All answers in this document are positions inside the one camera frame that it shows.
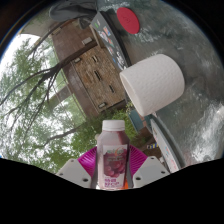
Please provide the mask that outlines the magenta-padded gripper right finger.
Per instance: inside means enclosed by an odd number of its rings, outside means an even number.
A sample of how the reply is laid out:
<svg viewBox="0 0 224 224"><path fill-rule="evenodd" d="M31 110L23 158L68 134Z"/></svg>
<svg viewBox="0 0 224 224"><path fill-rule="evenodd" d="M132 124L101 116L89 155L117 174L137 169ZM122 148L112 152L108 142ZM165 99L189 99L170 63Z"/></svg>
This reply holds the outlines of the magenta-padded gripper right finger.
<svg viewBox="0 0 224 224"><path fill-rule="evenodd" d="M169 175L167 169L155 156L146 156L134 146L130 146L127 186L140 188Z"/></svg>

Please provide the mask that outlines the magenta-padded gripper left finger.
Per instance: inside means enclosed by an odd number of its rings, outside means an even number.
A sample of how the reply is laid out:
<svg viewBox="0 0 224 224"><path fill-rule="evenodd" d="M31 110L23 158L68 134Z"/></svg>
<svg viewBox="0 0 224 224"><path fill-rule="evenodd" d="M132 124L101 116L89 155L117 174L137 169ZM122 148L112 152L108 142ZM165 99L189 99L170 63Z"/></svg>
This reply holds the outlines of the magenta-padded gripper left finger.
<svg viewBox="0 0 224 224"><path fill-rule="evenodd" d="M97 187L97 148L85 152L78 159L69 159L56 173L57 176L84 188Z"/></svg>

